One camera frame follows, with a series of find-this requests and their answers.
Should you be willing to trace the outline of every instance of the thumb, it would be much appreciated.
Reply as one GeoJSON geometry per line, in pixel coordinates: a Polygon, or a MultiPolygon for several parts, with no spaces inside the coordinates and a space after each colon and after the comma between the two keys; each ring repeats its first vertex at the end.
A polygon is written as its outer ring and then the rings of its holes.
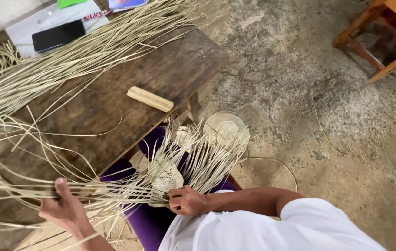
{"type": "Polygon", "coordinates": [[[72,197],[73,194],[71,193],[69,186],[68,186],[68,181],[65,178],[58,178],[55,182],[55,187],[58,195],[63,198],[67,199],[69,197],[72,197]]]}

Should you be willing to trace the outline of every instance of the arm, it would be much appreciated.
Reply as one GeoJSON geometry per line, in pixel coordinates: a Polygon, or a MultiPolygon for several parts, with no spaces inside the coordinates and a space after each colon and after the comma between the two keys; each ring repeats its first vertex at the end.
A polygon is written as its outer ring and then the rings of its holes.
{"type": "MultiPolygon", "coordinates": [[[[60,199],[42,199],[38,215],[67,230],[78,241],[96,234],[82,203],[72,195],[66,179],[57,179],[55,187],[60,199]]],[[[83,242],[81,247],[83,251],[115,251],[101,235],[83,242]]]]}
{"type": "Polygon", "coordinates": [[[244,210],[280,217],[280,213],[287,203],[305,198],[296,192],[272,187],[200,194],[189,186],[183,186],[180,189],[169,190],[168,196],[170,209],[182,216],[206,214],[212,211],[244,210]]]}

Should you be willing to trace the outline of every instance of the hand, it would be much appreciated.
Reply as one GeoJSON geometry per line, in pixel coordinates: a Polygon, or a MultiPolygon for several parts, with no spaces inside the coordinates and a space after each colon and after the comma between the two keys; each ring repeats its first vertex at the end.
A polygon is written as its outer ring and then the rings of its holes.
{"type": "Polygon", "coordinates": [[[168,191],[170,210],[181,216],[204,214],[208,211],[208,201],[204,194],[201,194],[190,186],[183,186],[180,189],[170,189],[168,191]]]}
{"type": "Polygon", "coordinates": [[[58,178],[55,187],[60,200],[41,199],[38,215],[67,230],[78,240],[93,235],[95,230],[82,203],[72,195],[67,180],[58,178]]]}

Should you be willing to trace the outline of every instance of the dark wooden tabletop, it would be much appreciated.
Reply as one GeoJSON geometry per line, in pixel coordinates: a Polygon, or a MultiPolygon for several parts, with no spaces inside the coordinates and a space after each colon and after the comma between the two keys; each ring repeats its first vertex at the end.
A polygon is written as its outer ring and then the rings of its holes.
{"type": "MultiPolygon", "coordinates": [[[[190,27],[177,29],[164,39],[177,36],[190,27]]],[[[169,113],[164,113],[137,100],[126,93],[131,86],[143,88],[174,102],[175,108],[191,97],[202,85],[223,69],[229,55],[200,30],[194,30],[184,38],[168,43],[150,54],[118,65],[101,75],[88,90],[84,90],[54,114],[38,123],[43,132],[58,134],[101,134],[115,128],[112,132],[94,137],[68,137],[48,135],[53,145],[64,147],[82,154],[96,173],[110,167],[117,159],[136,145],[151,129],[161,123],[169,113]]],[[[54,93],[47,92],[28,105],[35,117],[61,95],[92,78],[94,75],[67,81],[54,93]]],[[[59,101],[71,97],[67,95],[59,101]]],[[[31,123],[26,108],[14,117],[31,123]]],[[[55,180],[59,174],[41,159],[15,150],[0,153],[5,164],[20,174],[46,180],[55,180]]],[[[28,150],[40,151],[38,143],[27,136],[20,144],[28,150]]],[[[91,175],[92,171],[78,155],[61,151],[60,154],[82,172],[91,175]]],[[[11,182],[23,183],[16,177],[11,182]]],[[[37,212],[15,200],[0,201],[0,221],[22,224],[41,222],[37,212]]],[[[12,250],[31,230],[0,232],[0,250],[12,250]]]]}

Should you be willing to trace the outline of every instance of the smartphone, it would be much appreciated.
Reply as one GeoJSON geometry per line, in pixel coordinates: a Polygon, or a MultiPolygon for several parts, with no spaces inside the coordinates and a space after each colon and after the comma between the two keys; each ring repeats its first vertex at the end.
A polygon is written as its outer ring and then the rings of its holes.
{"type": "Polygon", "coordinates": [[[38,53],[46,52],[67,45],[85,34],[82,20],[40,31],[32,35],[34,50],[38,53]]]}

